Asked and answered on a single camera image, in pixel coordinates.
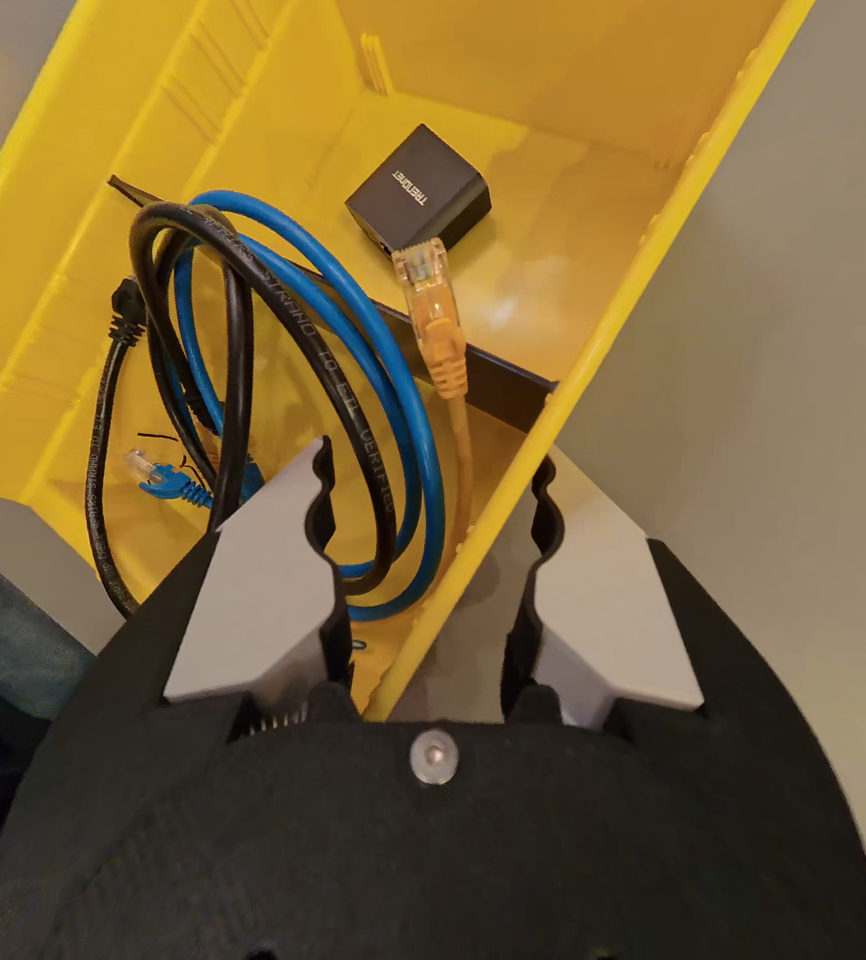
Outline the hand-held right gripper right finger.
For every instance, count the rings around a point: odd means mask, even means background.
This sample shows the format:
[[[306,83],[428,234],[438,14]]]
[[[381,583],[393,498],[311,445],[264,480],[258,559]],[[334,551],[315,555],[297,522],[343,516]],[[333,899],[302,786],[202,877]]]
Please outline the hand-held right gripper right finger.
[[[646,534],[567,456],[531,486],[530,567],[502,666],[502,713],[527,687],[559,697],[562,721],[600,729],[619,699],[692,712],[703,693]]]

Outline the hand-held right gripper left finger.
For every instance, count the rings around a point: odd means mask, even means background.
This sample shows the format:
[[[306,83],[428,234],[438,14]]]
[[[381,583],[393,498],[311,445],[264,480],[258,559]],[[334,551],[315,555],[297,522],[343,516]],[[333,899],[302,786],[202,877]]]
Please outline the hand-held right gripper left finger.
[[[312,440],[220,527],[175,662],[169,702],[248,694],[298,713],[322,682],[351,689],[352,630],[326,555],[335,533],[330,438]]]

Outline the black ethernet splitter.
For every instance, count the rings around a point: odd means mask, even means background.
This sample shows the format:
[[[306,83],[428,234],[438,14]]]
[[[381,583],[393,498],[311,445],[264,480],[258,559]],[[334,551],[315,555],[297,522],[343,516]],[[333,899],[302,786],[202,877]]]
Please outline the black ethernet splitter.
[[[438,238],[456,246],[492,208],[487,182],[424,124],[365,179],[346,209],[375,246],[392,255]]]

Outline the yellow plastic bin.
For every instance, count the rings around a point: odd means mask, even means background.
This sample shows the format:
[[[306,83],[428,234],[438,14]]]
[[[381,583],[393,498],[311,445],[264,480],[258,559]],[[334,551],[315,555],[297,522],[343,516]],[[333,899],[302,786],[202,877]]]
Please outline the yellow plastic bin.
[[[402,310],[345,201],[423,124],[492,208],[449,253],[470,347],[557,383],[530,430],[470,412],[474,527],[365,626],[386,719],[762,93],[811,2],[75,2],[0,150],[0,498],[91,561],[83,487],[136,206],[281,210]]]

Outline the black bin divider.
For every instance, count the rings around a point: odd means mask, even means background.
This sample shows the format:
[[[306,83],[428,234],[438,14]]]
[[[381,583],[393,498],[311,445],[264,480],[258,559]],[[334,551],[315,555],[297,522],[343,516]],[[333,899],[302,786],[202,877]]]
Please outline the black bin divider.
[[[115,175],[111,175],[107,183],[138,208],[159,201],[158,197],[126,183]],[[358,315],[326,278],[316,270],[301,266],[292,260],[287,259],[286,262],[304,276],[309,284],[314,284],[321,294],[330,298],[337,309],[342,311],[343,316],[355,326],[372,346],[367,329]],[[408,314],[377,300],[371,302],[379,317],[390,330],[391,336],[403,353],[414,378],[432,386],[433,381],[420,355]],[[548,397],[559,386],[557,381],[546,380],[538,374],[520,366],[515,366],[473,344],[469,344],[466,349],[466,366],[468,377],[467,402],[476,409],[518,429],[524,434],[532,429],[535,421],[544,410]]]

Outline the person's blue jeans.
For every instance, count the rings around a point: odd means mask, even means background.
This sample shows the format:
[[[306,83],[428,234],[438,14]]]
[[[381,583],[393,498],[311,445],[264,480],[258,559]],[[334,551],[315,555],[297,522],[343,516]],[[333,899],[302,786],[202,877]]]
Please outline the person's blue jeans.
[[[0,573],[0,697],[52,721],[94,655]]]

